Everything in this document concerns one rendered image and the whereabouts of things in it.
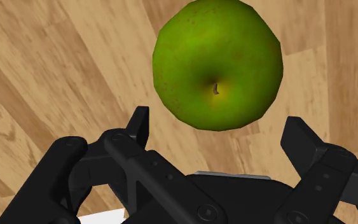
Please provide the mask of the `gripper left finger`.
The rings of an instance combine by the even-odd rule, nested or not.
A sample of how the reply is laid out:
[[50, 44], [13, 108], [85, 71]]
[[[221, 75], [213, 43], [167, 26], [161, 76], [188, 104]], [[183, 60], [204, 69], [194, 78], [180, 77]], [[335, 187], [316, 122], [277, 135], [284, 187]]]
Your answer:
[[55, 140], [0, 216], [0, 224], [80, 224], [93, 186], [107, 184], [128, 211], [123, 224], [227, 224], [224, 209], [158, 152], [146, 150], [149, 108], [90, 144]]

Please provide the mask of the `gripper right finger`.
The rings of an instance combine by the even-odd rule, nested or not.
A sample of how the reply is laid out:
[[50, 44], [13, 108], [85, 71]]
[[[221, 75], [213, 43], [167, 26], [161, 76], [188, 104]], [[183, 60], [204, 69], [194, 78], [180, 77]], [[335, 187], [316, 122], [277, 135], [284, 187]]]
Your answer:
[[358, 159], [325, 143], [300, 117], [287, 117], [280, 145], [300, 176], [274, 224], [345, 224], [334, 216], [340, 201], [358, 210]]

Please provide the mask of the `green apple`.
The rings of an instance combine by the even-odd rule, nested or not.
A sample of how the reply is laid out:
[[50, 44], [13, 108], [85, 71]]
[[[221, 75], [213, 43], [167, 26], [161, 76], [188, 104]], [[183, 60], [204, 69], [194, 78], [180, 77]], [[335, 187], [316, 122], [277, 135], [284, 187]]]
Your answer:
[[163, 105], [200, 130], [259, 120], [283, 78], [280, 41], [241, 0], [194, 0], [159, 31], [153, 83]]

